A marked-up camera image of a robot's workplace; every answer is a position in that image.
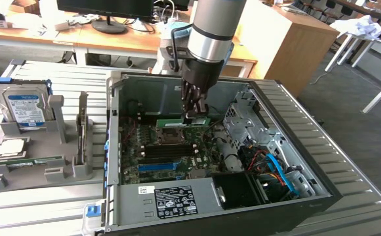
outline motherboard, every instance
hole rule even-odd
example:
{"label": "motherboard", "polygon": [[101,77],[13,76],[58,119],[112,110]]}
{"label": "motherboard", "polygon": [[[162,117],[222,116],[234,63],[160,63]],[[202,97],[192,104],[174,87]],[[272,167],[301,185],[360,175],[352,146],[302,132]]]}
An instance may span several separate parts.
{"label": "motherboard", "polygon": [[122,122],[122,184],[209,177],[220,170],[220,154],[204,122],[186,126],[173,120]]}

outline gray carpet floor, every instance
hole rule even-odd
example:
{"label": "gray carpet floor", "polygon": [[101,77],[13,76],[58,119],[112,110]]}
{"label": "gray carpet floor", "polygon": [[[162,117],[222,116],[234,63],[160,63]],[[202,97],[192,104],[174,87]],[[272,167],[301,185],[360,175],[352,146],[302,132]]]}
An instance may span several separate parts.
{"label": "gray carpet floor", "polygon": [[[312,77],[324,73],[333,54],[326,57]],[[61,52],[0,46],[0,74],[12,59],[57,62]],[[121,57],[113,66],[126,67]],[[134,59],[133,67],[146,69],[152,59]],[[324,129],[341,146],[362,172],[381,190],[381,103],[369,114],[360,113],[381,88],[357,70],[337,66],[317,84],[300,95],[310,113],[324,120]]]}

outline metal table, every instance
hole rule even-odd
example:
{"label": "metal table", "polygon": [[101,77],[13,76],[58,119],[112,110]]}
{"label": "metal table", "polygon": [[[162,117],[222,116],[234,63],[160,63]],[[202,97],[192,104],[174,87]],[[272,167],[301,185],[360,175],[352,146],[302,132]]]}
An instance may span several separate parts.
{"label": "metal table", "polygon": [[[0,193],[0,235],[81,234],[84,205],[97,201],[102,193],[106,69],[113,68],[28,61],[23,66],[9,65],[3,74],[17,79],[52,79],[53,93],[65,96],[65,119],[74,118],[77,96],[81,90],[88,91],[96,170],[85,181]],[[284,87],[274,81],[257,83],[344,195],[326,212],[281,235],[381,235],[381,192]]]}

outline power supply label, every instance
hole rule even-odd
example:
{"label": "power supply label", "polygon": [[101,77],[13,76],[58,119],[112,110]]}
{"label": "power supply label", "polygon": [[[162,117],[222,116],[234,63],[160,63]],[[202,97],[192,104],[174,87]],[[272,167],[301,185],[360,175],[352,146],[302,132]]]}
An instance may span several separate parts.
{"label": "power supply label", "polygon": [[9,95],[8,101],[15,119],[21,126],[44,125],[44,115],[37,95]]}
{"label": "power supply label", "polygon": [[190,186],[156,189],[154,196],[160,219],[197,214]]}

